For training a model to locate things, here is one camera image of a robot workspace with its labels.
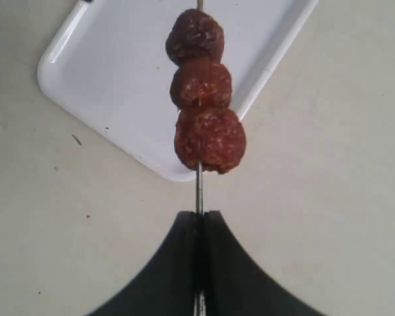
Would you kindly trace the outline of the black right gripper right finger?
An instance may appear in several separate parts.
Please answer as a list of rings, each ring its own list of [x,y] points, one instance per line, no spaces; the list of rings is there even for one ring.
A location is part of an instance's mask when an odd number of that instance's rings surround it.
[[[267,275],[237,241],[219,211],[203,218],[208,315],[320,315]]]

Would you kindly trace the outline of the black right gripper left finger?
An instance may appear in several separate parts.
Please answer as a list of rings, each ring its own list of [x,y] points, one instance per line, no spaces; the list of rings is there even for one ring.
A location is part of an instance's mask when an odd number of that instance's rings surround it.
[[[193,315],[196,214],[181,211],[145,267],[91,315]]]

